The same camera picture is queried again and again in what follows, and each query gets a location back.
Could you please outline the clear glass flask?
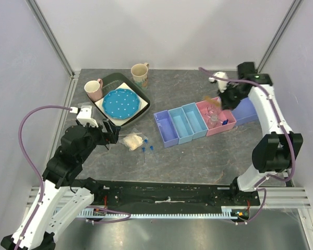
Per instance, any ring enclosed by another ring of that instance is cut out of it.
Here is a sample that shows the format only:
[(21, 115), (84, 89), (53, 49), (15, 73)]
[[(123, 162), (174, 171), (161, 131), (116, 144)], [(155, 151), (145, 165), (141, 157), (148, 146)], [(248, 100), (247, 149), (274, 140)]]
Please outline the clear glass flask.
[(215, 128), (219, 123), (220, 108), (209, 108), (208, 109), (208, 126), (210, 129)]

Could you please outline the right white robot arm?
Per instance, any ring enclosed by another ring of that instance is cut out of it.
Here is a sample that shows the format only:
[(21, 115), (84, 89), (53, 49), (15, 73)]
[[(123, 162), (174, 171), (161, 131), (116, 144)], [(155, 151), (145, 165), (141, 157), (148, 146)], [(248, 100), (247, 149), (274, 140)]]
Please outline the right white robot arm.
[(262, 139), (252, 151), (251, 166), (231, 183), (228, 198), (234, 205), (255, 204), (258, 189), (265, 181), (292, 179), (303, 136), (294, 133), (284, 119), (267, 73), (259, 73), (253, 62), (243, 62), (237, 67), (237, 75), (237, 79), (230, 79), (219, 71), (212, 76), (218, 83), (221, 108), (233, 110), (248, 98), (257, 113)]

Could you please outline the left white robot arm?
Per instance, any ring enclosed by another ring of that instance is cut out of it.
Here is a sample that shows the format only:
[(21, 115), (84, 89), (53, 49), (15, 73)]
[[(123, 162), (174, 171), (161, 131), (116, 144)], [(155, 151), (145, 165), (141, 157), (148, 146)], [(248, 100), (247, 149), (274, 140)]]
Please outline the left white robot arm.
[(97, 146), (118, 141), (120, 127), (108, 119), (96, 124), (77, 121), (66, 129), (61, 144), (48, 161), (41, 185), (27, 217), (14, 234), (1, 241), (4, 249), (54, 249), (59, 236), (88, 205), (98, 205), (104, 199), (102, 187), (92, 178), (82, 182), (77, 193), (57, 214), (55, 208), (69, 191), (82, 165)]

